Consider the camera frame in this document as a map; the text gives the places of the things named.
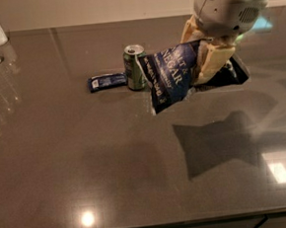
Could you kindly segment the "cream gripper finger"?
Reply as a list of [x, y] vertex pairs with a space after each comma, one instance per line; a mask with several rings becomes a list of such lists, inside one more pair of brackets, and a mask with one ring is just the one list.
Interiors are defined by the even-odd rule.
[[193, 84], [203, 85], [210, 81], [223, 68], [234, 54], [233, 45], [216, 44], [204, 39], [200, 41], [193, 73]]
[[198, 27], [197, 19], [192, 15], [184, 24], [180, 43], [191, 42], [193, 40], [209, 39], [209, 36]]

